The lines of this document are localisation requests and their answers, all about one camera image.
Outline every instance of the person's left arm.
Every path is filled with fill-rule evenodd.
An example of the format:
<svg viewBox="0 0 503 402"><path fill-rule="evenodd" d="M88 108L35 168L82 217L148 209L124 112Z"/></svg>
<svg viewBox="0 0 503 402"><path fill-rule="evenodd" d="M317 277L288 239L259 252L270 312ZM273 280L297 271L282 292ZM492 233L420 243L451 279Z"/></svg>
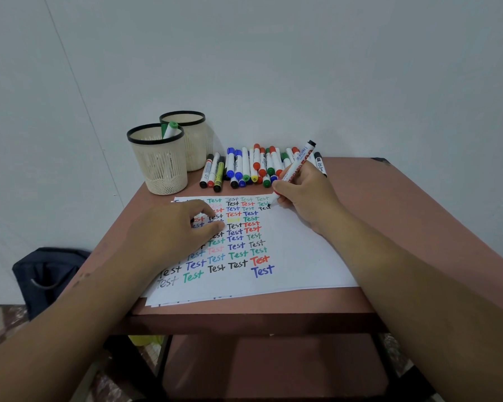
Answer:
<svg viewBox="0 0 503 402"><path fill-rule="evenodd" d="M121 248L52 306L0 345L0 401L68 400L112 328L148 284L219 233L220 221L192 228L214 211L202 200L154 207Z"/></svg>

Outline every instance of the plastic basket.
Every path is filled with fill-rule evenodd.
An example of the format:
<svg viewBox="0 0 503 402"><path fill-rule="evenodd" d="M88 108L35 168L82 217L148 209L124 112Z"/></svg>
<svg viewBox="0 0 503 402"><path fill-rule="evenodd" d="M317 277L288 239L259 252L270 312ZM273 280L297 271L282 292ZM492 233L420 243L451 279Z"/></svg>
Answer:
<svg viewBox="0 0 503 402"><path fill-rule="evenodd" d="M144 174L149 192L173 195L188 184L184 130L171 138L162 139L160 124L145 124L127 132L134 155Z"/></svg>
<svg viewBox="0 0 503 402"><path fill-rule="evenodd" d="M186 147L186 167L188 172L205 166L208 145L208 129L205 114L199 111L171 111L160 116L160 123L177 121L184 129Z"/></svg>

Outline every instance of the brown tabletop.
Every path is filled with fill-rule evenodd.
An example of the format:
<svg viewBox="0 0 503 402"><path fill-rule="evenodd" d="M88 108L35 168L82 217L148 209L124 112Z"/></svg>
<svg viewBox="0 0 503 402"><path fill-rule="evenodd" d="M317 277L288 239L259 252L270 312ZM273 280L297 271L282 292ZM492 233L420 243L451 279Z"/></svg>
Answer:
<svg viewBox="0 0 503 402"><path fill-rule="evenodd" d="M503 308L503 258L391 164L369 158L324 158L342 203L397 244ZM201 170L188 173L179 196L242 195L224 182L221 193L201 189ZM247 186L246 195L270 192ZM143 184L84 263L83 274L104 263L134 219L174 196ZM305 289L151 308L140 298L115 334L307 334L385 330L360 288Z"/></svg>

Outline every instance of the dark blue bag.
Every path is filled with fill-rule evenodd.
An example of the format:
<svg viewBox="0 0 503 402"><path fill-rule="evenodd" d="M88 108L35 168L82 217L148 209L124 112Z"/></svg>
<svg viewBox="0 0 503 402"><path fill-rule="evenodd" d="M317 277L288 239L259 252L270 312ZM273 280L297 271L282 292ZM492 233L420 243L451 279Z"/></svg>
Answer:
<svg viewBox="0 0 503 402"><path fill-rule="evenodd" d="M30 320L58 299L89 254L82 250L41 247L13 265Z"/></svg>

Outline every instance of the person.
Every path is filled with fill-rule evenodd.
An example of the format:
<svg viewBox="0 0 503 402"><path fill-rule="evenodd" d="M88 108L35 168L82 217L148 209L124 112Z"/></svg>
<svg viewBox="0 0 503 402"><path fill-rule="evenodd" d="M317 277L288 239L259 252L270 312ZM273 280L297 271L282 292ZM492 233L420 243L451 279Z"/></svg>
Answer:
<svg viewBox="0 0 503 402"><path fill-rule="evenodd" d="M295 183L275 181L338 251L378 315L447 402L503 401L503 310L402 249L351 214L305 163ZM68 400L112 328L161 271L198 249L223 222L201 200L149 209L118 251L0 345L0 401Z"/></svg>

